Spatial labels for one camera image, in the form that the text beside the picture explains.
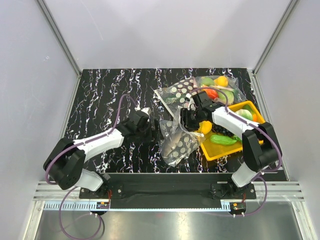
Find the yellow fake lemon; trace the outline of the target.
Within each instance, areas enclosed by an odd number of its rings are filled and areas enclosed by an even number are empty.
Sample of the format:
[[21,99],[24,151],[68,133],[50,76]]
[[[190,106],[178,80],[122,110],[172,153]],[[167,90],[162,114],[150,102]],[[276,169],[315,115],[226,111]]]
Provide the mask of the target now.
[[201,134],[208,134],[212,130],[213,124],[210,121],[202,121],[199,124],[199,132]]

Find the clear zip bag with lemon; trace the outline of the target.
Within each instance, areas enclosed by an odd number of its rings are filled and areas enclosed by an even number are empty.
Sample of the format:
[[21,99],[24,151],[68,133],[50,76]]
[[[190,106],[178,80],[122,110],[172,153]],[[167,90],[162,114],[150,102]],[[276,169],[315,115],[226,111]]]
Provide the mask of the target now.
[[171,167],[176,167],[181,160],[189,157],[205,140],[203,133],[188,131],[183,120],[182,113],[187,108],[179,106],[173,120],[162,120],[159,123],[163,139],[159,141],[159,149],[162,159]]

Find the clear zip bag with mushroom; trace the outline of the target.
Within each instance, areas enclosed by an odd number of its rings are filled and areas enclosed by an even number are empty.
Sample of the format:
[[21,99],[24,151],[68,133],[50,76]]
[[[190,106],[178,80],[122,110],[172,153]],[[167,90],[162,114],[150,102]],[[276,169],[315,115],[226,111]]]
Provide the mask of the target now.
[[197,87],[196,78],[182,79],[169,87],[154,90],[157,98],[171,116],[174,116],[178,107],[187,108],[190,100],[187,95]]

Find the green fake bok choy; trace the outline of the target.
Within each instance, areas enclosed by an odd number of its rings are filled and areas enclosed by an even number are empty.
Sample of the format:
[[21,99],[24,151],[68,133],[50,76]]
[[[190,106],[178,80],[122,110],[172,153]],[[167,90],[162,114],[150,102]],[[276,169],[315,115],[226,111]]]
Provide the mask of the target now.
[[244,105],[243,108],[237,110],[235,113],[249,121],[255,120],[255,112],[248,104]]

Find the grey fake fish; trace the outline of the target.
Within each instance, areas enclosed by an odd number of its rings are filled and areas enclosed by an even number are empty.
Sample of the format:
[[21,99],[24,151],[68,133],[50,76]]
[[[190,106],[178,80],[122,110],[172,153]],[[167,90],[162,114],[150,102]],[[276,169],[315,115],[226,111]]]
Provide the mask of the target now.
[[174,133],[170,138],[166,139],[163,144],[163,156],[167,157],[173,155],[177,157],[180,154],[183,154],[186,151],[185,145],[191,140],[189,134],[178,131]]

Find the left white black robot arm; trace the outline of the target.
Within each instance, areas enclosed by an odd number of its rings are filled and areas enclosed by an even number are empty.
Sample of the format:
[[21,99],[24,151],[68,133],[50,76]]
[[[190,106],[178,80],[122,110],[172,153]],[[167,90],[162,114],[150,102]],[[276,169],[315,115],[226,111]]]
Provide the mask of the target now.
[[103,198],[108,193],[108,178],[85,169],[84,164],[124,144],[151,143],[163,138],[159,121],[151,121],[148,108],[144,108],[105,132],[78,140],[60,139],[43,169],[61,190],[79,187],[89,190],[97,198]]

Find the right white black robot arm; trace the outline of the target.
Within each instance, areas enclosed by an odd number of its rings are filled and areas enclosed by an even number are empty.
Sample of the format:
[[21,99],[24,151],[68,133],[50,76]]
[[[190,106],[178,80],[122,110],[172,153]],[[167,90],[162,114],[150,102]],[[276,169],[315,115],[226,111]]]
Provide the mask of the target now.
[[213,102],[204,91],[188,93],[195,109],[180,111],[180,123],[189,132],[195,132],[200,122],[209,121],[235,134],[242,141],[244,163],[231,176],[227,185],[228,195],[239,198],[245,186],[262,173],[277,171],[283,163],[283,154],[274,127],[269,122],[257,123],[231,111],[227,105]]

